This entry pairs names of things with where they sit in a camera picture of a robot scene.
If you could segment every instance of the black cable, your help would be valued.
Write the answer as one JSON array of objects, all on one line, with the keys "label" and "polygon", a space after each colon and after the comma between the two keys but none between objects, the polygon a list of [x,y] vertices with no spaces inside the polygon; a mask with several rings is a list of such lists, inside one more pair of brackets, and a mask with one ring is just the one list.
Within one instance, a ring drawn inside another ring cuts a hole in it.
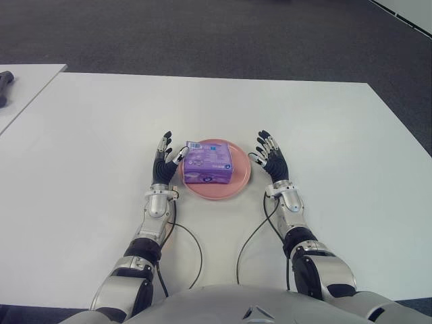
[{"label": "black cable", "polygon": [[[169,230],[167,236],[165,237],[165,239],[161,243],[161,250],[162,250],[163,246],[165,245],[165,243],[168,241],[171,234],[173,233],[174,226],[176,226],[176,220],[177,220],[177,205],[176,205],[176,201],[173,201],[173,222],[170,223],[170,224],[172,224],[171,229]],[[165,294],[165,297],[168,297],[169,296],[168,289],[167,289],[167,286],[165,285],[165,282],[163,281],[163,278],[162,278],[161,269],[159,267],[159,261],[156,262],[156,272],[157,272],[157,277],[159,278],[159,281],[161,282],[163,293]]]},{"label": "black cable", "polygon": [[265,224],[266,221],[270,220],[270,217],[273,216],[273,214],[276,212],[277,208],[279,207],[279,199],[277,199],[277,204],[275,209],[271,212],[270,215],[267,215],[267,209],[265,209],[266,212],[266,218],[264,221],[261,222],[261,224],[259,224],[259,226],[253,231],[253,233],[249,236],[249,238],[245,241],[245,243],[243,244],[242,249],[240,250],[240,253],[238,254],[238,258],[237,258],[237,265],[236,265],[236,278],[237,278],[237,284],[240,285],[240,278],[238,275],[238,265],[240,263],[240,257],[242,256],[243,250],[246,247],[246,245],[249,243],[250,239],[255,235],[255,233],[258,232],[258,230]]},{"label": "black cable", "polygon": [[198,281],[198,278],[201,275],[201,270],[203,269],[203,250],[201,250],[201,245],[199,244],[198,240],[196,239],[195,235],[192,234],[192,232],[187,229],[186,227],[184,227],[183,225],[180,224],[176,224],[178,227],[181,227],[183,230],[187,231],[192,238],[195,240],[196,245],[198,246],[198,249],[200,250],[200,269],[198,270],[198,274],[195,277],[194,282],[192,282],[192,284],[190,285],[189,289],[192,289],[192,287],[195,285],[195,283]]},{"label": "black cable", "polygon": [[281,240],[282,244],[285,244],[284,238],[282,238],[282,235],[277,231],[276,227],[273,225],[273,223],[270,220],[270,216],[267,213],[267,206],[265,205],[265,199],[269,198],[269,196],[267,196],[266,192],[264,192],[264,197],[263,197],[263,208],[264,208],[264,214],[265,214],[265,218],[267,219],[267,221],[269,221],[271,227],[273,228],[273,231],[275,231],[275,233],[277,234],[277,236],[279,237],[279,239]]},{"label": "black cable", "polygon": [[162,273],[161,273],[161,270],[159,268],[159,261],[156,262],[156,272],[157,272],[157,276],[159,277],[159,281],[161,282],[163,293],[165,294],[165,297],[168,297],[169,294],[168,294],[167,286],[165,285],[165,282],[163,281],[163,278],[162,278]]},{"label": "black cable", "polygon": [[[163,246],[165,245],[165,243],[168,241],[169,237],[172,235],[173,233],[173,229],[174,226],[178,226],[180,228],[182,228],[183,230],[187,231],[192,238],[195,240],[196,245],[198,246],[199,252],[200,252],[200,269],[198,270],[198,274],[195,277],[195,280],[192,282],[192,284],[190,285],[189,289],[193,288],[193,286],[195,285],[195,283],[198,281],[200,275],[201,275],[201,271],[203,270],[203,250],[201,249],[201,245],[199,244],[198,240],[196,239],[195,235],[185,226],[176,223],[177,220],[177,205],[176,202],[173,201],[173,221],[172,222],[168,222],[168,224],[172,224],[172,227],[170,229],[170,231],[168,232],[166,238],[162,241],[161,243],[161,249],[163,248]],[[163,281],[162,278],[162,273],[161,273],[161,269],[159,267],[159,262],[156,262],[156,271],[157,271],[157,277],[159,278],[159,281],[161,282],[161,286],[163,289],[163,292],[165,294],[165,297],[168,297],[168,290],[167,290],[167,286],[165,285],[165,282]]]},{"label": "black cable", "polygon": [[168,232],[168,235],[162,241],[161,250],[162,250],[163,246],[165,245],[165,243],[168,241],[168,239],[171,236],[171,234],[173,233],[174,226],[176,226],[176,220],[177,220],[177,204],[176,204],[176,201],[173,201],[173,222],[172,223],[168,222],[168,223],[172,224],[172,226],[171,226],[171,229]]},{"label": "black cable", "polygon": [[285,277],[286,277],[286,290],[290,291],[290,260],[287,257],[286,258],[286,271],[285,271]]},{"label": "black cable", "polygon": [[[267,221],[269,221],[271,227],[273,228],[273,230],[275,231],[275,233],[277,234],[277,236],[279,236],[279,239],[281,240],[282,244],[285,244],[285,241],[282,238],[281,234],[276,230],[275,226],[273,225],[273,223],[270,220],[270,217],[267,216],[267,208],[266,208],[266,205],[265,205],[265,199],[266,198],[270,198],[270,197],[267,196],[266,192],[264,192],[263,207],[264,207],[265,217],[266,217]],[[286,258],[285,277],[286,277],[286,289],[287,290],[291,290],[291,288],[290,288],[290,260],[289,260],[288,257]]]}]

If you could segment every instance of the barcode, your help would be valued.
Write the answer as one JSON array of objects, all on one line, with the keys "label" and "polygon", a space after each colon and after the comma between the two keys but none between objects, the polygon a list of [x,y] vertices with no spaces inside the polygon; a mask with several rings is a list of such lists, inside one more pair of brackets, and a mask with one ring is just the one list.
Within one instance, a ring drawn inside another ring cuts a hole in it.
[{"label": "barcode", "polygon": [[201,148],[201,144],[200,143],[190,143],[189,145],[193,149],[200,149]]}]

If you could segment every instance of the plate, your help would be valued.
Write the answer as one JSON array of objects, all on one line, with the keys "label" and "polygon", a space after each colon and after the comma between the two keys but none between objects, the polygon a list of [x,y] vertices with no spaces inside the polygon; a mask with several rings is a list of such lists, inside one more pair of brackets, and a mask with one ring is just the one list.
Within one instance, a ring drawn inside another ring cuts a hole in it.
[{"label": "plate", "polygon": [[238,194],[247,185],[250,177],[249,158],[243,150],[227,140],[212,138],[210,140],[202,140],[201,144],[222,144],[227,143],[231,153],[232,165],[234,172],[231,182],[228,184],[187,184],[184,182],[183,161],[180,163],[180,177],[186,187],[193,193],[210,200],[221,200],[231,198]]}]

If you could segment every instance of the gray carpet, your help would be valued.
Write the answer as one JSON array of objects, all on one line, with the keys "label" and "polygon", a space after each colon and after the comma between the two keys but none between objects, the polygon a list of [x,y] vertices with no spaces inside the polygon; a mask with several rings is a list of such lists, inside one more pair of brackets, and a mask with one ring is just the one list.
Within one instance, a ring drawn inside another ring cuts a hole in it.
[{"label": "gray carpet", "polygon": [[[367,82],[432,154],[431,39],[367,0],[0,0],[0,13],[0,64]],[[405,303],[432,313],[430,298]],[[13,306],[0,318],[76,311]]]}]

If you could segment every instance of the robotic hand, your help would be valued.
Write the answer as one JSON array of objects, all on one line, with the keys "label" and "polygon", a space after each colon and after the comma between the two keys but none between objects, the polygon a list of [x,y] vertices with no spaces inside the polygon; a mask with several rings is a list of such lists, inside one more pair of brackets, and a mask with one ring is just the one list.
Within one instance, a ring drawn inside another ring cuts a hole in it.
[{"label": "robotic hand", "polygon": [[263,148],[257,146],[256,150],[261,156],[256,153],[249,153],[250,159],[263,167],[271,176],[273,183],[288,180],[288,166],[276,140],[265,130],[259,132],[258,135],[256,140]]},{"label": "robotic hand", "polygon": [[189,153],[189,148],[185,146],[172,161],[167,162],[168,155],[173,150],[172,148],[167,149],[169,143],[171,143],[171,132],[165,133],[157,146],[155,162],[153,163],[153,185],[168,186],[176,173],[178,163]]}]

